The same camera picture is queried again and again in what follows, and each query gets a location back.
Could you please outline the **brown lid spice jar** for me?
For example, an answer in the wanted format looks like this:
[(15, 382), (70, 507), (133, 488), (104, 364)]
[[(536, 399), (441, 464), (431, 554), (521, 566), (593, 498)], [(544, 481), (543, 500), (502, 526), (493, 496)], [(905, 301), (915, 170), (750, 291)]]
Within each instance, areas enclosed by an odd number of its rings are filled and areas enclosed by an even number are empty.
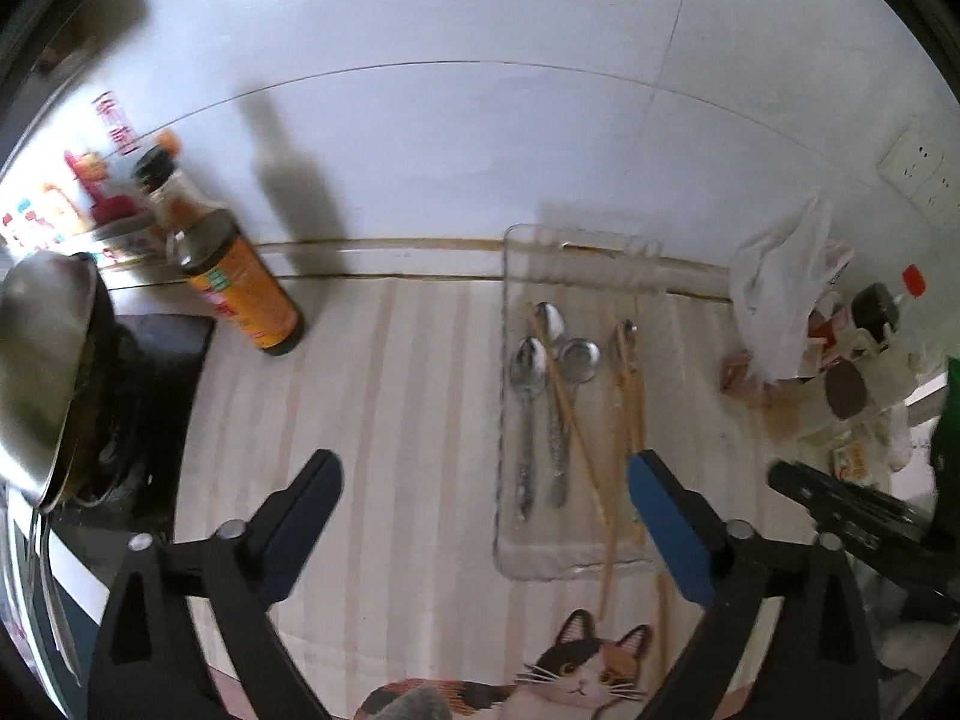
[(840, 359), (828, 367), (823, 374), (823, 390), (828, 408), (838, 421), (854, 418), (869, 403), (866, 381), (849, 359)]

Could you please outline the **steel spoon lone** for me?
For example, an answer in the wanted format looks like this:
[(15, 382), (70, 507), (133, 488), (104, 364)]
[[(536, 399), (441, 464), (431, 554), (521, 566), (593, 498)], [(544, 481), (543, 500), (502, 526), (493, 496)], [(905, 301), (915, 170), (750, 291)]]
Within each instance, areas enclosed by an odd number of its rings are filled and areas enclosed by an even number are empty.
[(638, 356), (638, 327), (631, 319), (620, 320), (613, 330), (613, 351), (622, 374), (635, 374), (640, 370)]

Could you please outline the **striped cat print mat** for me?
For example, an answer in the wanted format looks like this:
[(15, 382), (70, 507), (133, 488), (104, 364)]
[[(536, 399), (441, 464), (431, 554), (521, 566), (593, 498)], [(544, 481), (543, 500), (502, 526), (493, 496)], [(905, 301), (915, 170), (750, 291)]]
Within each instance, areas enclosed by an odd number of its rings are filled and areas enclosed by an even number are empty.
[[(500, 683), (541, 652), (599, 577), (514, 582), (494, 562), (503, 288), (493, 281), (293, 281), (316, 325), (270, 358), (215, 330), (190, 418), (176, 539), (252, 515), (314, 450), (343, 460), (345, 489), (290, 600), (272, 611), (325, 707), (350, 717), (400, 678)], [(729, 304), (643, 294), (613, 305), (573, 289), (556, 304), (604, 346), (641, 327), (649, 444), (724, 520), (809, 541), (807, 514), (766, 486), (776, 447), (763, 416), (723, 397), (736, 348)]]

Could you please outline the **clear plastic tray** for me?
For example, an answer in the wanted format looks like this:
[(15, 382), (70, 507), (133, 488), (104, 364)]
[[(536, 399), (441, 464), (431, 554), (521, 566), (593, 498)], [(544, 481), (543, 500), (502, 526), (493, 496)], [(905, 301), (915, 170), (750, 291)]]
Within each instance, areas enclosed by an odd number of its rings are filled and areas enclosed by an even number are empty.
[(633, 440), (674, 343), (655, 242), (515, 224), (503, 238), (503, 375), (494, 561), (556, 582), (654, 559), (626, 492)]

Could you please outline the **white plastic bag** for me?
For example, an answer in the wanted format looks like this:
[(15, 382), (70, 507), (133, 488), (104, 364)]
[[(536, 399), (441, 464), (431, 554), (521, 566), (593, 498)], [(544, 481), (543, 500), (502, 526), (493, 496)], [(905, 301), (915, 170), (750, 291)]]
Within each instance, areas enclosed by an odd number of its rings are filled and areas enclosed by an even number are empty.
[(787, 220), (744, 242), (729, 265), (729, 299), (763, 382), (795, 379), (817, 302), (850, 265), (854, 247), (832, 236), (833, 205), (812, 197)]

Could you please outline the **small red white box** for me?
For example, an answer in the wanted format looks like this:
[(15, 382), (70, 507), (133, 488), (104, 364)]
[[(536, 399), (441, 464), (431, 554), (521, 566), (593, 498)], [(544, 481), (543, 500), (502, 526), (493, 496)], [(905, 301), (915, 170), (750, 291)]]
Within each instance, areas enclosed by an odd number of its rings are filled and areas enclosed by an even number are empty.
[(874, 452), (864, 439), (846, 439), (830, 450), (832, 473), (839, 481), (869, 484), (874, 474)]

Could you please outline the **colourful wall stickers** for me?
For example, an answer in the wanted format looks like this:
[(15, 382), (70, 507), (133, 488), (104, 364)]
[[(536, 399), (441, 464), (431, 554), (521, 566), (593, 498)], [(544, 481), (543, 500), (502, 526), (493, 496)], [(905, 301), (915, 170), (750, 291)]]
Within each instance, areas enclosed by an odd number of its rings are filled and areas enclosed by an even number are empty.
[(2, 174), (2, 252), (86, 252), (105, 266), (156, 259), (164, 232), (135, 177), (153, 146), (181, 151), (171, 128), (142, 135), (117, 94), (86, 82), (55, 99)]

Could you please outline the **red cap dark bottle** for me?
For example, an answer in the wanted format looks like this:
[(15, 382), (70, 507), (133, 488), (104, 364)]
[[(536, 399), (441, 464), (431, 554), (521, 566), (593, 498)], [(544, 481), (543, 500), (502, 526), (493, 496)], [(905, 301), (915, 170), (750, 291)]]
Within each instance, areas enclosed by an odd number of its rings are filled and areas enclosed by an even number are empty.
[(890, 288), (880, 281), (869, 284), (851, 302), (854, 327), (864, 330), (877, 346), (884, 346), (890, 337), (907, 327), (907, 317), (926, 291), (926, 278), (914, 263), (901, 271), (898, 288)]

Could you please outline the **soy sauce bottle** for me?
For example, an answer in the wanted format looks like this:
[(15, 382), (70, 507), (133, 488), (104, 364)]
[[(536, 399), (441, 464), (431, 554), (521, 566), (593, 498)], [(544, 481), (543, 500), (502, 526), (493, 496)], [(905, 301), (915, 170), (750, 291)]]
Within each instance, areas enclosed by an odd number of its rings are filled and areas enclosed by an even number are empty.
[(137, 161), (135, 176), (166, 232), (167, 258), (190, 286), (262, 353), (290, 353), (304, 335), (306, 320), (235, 215), (212, 202), (162, 146)]

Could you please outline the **round steel spoon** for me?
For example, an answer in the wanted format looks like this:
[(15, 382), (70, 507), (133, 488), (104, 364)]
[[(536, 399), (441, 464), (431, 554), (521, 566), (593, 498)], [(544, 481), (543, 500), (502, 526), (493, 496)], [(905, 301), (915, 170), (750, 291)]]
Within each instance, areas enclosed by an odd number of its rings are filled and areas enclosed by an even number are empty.
[(569, 385), (583, 385), (594, 379), (601, 364), (601, 348), (587, 338), (570, 338), (558, 353), (558, 369)]

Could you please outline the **black induction cooktop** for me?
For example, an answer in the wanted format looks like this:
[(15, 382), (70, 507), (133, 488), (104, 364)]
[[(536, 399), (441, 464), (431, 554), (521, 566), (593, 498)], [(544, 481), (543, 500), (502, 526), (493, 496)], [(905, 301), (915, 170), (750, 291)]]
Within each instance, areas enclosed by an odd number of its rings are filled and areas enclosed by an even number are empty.
[(123, 316), (106, 390), (103, 448), (91, 478), (53, 517), (53, 577), (94, 621), (103, 617), (127, 543), (169, 541), (190, 413), (215, 322)]

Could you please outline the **white wall socket panel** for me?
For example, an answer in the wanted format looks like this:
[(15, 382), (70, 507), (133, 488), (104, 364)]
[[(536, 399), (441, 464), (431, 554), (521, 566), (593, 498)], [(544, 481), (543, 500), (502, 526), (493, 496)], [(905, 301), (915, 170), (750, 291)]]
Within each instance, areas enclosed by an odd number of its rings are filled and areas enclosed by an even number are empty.
[(958, 227), (958, 158), (935, 143), (919, 119), (898, 135), (877, 171), (937, 229)]

